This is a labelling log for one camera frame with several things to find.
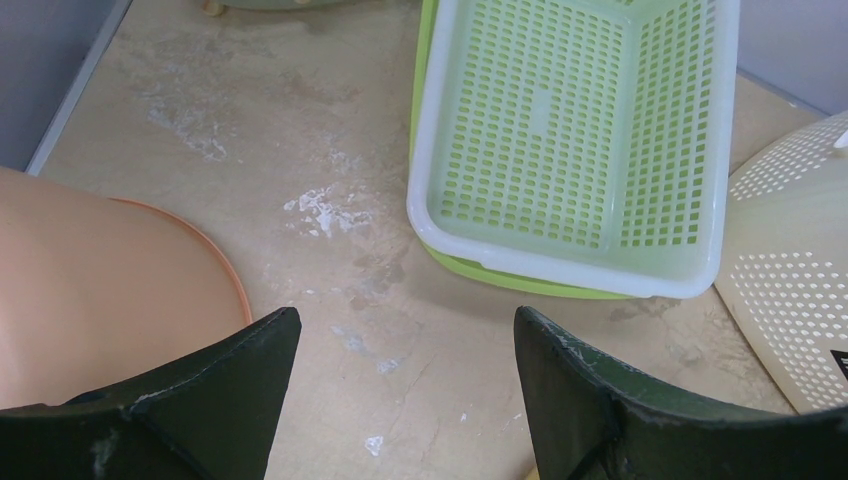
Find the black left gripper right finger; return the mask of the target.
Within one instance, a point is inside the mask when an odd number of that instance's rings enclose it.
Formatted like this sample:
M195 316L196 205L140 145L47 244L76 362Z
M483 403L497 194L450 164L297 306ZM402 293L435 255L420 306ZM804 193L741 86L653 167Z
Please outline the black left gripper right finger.
M847 411L783 415L703 396L583 342L536 309L514 317L543 479L843 479Z

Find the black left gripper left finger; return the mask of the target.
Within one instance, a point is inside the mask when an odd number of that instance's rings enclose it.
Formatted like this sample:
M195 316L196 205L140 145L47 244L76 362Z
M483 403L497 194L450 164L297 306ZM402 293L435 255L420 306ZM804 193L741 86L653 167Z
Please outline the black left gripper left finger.
M301 333L284 307L138 376L1 413L5 479L261 479Z

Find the white perforated strainer tray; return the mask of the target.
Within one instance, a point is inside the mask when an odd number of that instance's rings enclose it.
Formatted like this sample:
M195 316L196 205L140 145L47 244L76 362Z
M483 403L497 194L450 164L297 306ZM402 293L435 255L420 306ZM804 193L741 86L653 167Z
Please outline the white perforated strainer tray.
M407 214L482 267L687 299L719 270L736 1L438 1Z

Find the peach round plastic bucket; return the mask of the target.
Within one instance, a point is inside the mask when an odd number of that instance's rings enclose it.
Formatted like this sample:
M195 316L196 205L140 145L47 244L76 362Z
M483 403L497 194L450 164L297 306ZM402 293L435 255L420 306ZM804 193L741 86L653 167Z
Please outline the peach round plastic bucket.
M149 204L1 172L1 405L59 405L252 322L199 229Z

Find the cream perforated storage basket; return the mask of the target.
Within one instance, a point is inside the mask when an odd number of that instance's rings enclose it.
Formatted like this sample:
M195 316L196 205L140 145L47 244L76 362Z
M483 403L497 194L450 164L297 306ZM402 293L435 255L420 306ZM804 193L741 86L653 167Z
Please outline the cream perforated storage basket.
M731 175L715 287L796 411L846 406L846 113L785 135Z

